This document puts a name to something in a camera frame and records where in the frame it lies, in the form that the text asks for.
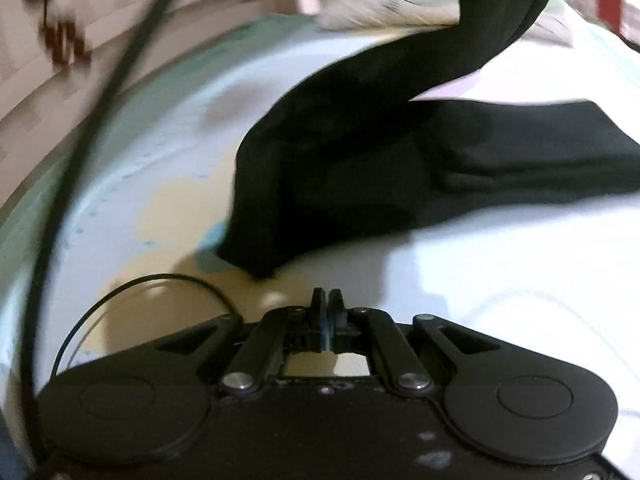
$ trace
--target thick black cable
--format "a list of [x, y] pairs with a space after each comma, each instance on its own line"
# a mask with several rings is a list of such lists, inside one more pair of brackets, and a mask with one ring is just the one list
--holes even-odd
[[173, 0], [155, 0], [143, 21], [127, 46], [122, 58], [116, 65], [109, 81], [104, 86], [100, 98], [89, 113], [81, 135], [60, 179], [58, 190], [50, 206], [47, 221], [44, 225], [38, 255], [33, 268], [31, 287], [22, 315], [20, 342], [20, 402], [27, 440], [37, 464], [48, 457], [46, 446], [40, 431], [40, 416], [35, 398], [34, 373], [36, 368], [35, 346], [38, 337], [38, 326], [47, 285], [50, 261], [56, 247], [56, 239], [65, 219], [65, 213], [72, 201], [85, 160], [87, 160], [94, 143], [103, 126], [110, 118], [120, 89], [130, 77], [146, 44], [161, 25], [164, 14]]
[[84, 313], [78, 322], [71, 329], [69, 334], [66, 336], [64, 342], [60, 346], [60, 350], [58, 350], [58, 354], [56, 355], [56, 360], [53, 363], [53, 369], [51, 371], [51, 379], [58, 374], [58, 369], [60, 368], [60, 363], [62, 362], [62, 357], [65, 354], [66, 348], [68, 348], [71, 340], [78, 333], [78, 331], [82, 328], [82, 326], [87, 322], [87, 320], [96, 312], [101, 306], [103, 306], [108, 301], [111, 301], [117, 295], [122, 294], [126, 290], [133, 288], [134, 286], [141, 285], [142, 283], [148, 282], [156, 282], [159, 280], [179, 280], [182, 282], [190, 282], [195, 283], [203, 288], [206, 288], [220, 303], [222, 303], [225, 308], [229, 311], [233, 316], [239, 316], [238, 311], [234, 307], [233, 303], [224, 295], [224, 293], [214, 285], [201, 280], [200, 278], [196, 278], [194, 276], [188, 276], [187, 274], [176, 274], [174, 272], [168, 272], [163, 274], [150, 274], [148, 276], [143, 276], [141, 278], [136, 278], [135, 280], [131, 280], [130, 282], [124, 283], [119, 287], [113, 289], [109, 294], [104, 296], [100, 301], [94, 304], [89, 310]]

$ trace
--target bolt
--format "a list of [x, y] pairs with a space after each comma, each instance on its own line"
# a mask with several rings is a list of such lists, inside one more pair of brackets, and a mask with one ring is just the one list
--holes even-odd
[[398, 378], [398, 384], [407, 390], [423, 390], [429, 386], [429, 378], [423, 374], [409, 372]]
[[254, 385], [254, 378], [244, 372], [233, 372], [222, 378], [224, 384], [230, 390], [246, 390]]

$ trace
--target wooden bed frame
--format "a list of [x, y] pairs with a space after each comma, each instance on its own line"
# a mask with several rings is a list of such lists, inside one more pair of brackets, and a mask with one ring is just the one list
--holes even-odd
[[[39, 13], [0, 0], [0, 224], [84, 119], [149, 0], [54, 0], [86, 24], [88, 71], [54, 70], [39, 44]], [[296, 0], [178, 0], [128, 86], [265, 12]]]

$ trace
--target mattress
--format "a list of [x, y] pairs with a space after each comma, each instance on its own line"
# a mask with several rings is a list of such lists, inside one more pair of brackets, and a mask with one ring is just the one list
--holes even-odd
[[[520, 40], [482, 70], [418, 98], [586, 98], [640, 141], [640, 55], [577, 15], [574, 20], [573, 48]], [[640, 479], [640, 194], [492, 208], [308, 254], [264, 282], [215, 256], [232, 200], [234, 156], [249, 127], [307, 75], [402, 33], [327, 33], [305, 16], [268, 16], [128, 94], [63, 227], [42, 323], [38, 384], [46, 382], [76, 320], [109, 290], [144, 274], [205, 278], [248, 322], [271, 308], [308, 304], [315, 286], [341, 288], [348, 306], [382, 308], [397, 322], [436, 314], [597, 373], [620, 404], [606, 455]], [[60, 164], [0, 226], [5, 379], [14, 362], [34, 230]], [[189, 284], [131, 290], [90, 320], [62, 368], [220, 312]], [[349, 358], [331, 363], [340, 374], [360, 366]], [[4, 396], [9, 411], [13, 402]]]

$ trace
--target black cloth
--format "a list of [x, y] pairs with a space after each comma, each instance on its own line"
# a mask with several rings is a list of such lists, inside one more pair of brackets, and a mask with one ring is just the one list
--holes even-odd
[[594, 104], [410, 101], [482, 67], [547, 1], [460, 0], [459, 25], [366, 50], [287, 93], [238, 150], [219, 256], [266, 278], [338, 241], [637, 189], [640, 147]]

